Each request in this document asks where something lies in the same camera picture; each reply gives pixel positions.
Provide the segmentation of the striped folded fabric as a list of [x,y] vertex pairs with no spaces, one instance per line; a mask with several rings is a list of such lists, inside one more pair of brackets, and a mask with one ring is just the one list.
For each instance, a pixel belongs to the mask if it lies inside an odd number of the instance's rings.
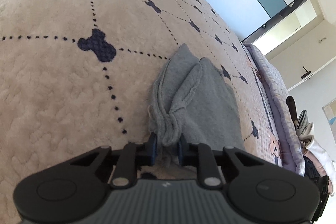
[[309,121],[306,110],[302,110],[296,123],[296,134],[299,140],[307,139],[314,135],[314,123]]

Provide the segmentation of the wall poster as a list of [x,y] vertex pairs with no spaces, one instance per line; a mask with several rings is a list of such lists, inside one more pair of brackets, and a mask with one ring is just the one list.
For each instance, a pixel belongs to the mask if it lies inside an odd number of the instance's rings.
[[323,112],[330,126],[334,139],[336,138],[336,100],[329,102],[323,106]]

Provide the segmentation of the dark brown curved object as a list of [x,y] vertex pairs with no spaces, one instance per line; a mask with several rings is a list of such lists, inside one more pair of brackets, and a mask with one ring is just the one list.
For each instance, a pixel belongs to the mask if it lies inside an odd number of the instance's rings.
[[292,96],[287,96],[286,105],[288,106],[291,121],[297,126],[298,118],[297,118],[297,109],[295,105],[294,98]]

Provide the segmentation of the pink quilted bedspread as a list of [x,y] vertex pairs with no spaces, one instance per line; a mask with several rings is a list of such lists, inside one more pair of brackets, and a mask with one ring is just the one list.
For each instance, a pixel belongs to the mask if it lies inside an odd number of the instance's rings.
[[152,84],[182,44],[231,85],[246,150],[280,164],[256,66],[205,0],[1,0],[1,223],[20,220],[21,179],[145,140]]

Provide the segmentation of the folded lavender blanket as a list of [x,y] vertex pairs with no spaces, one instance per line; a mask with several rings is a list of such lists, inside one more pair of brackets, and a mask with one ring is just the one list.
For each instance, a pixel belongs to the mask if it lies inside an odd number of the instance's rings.
[[265,81],[266,94],[273,113],[281,149],[282,166],[296,174],[305,174],[305,160],[295,131],[286,99],[288,91],[280,72],[253,44],[247,46],[252,59]]

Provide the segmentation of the grey knit cat sweater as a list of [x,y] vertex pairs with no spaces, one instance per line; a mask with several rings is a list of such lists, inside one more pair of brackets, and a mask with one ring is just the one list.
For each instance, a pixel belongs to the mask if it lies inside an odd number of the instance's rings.
[[149,105],[149,129],[157,134],[159,163],[178,168],[181,136],[213,150],[244,150],[240,115],[233,89],[206,57],[183,44],[155,80]]

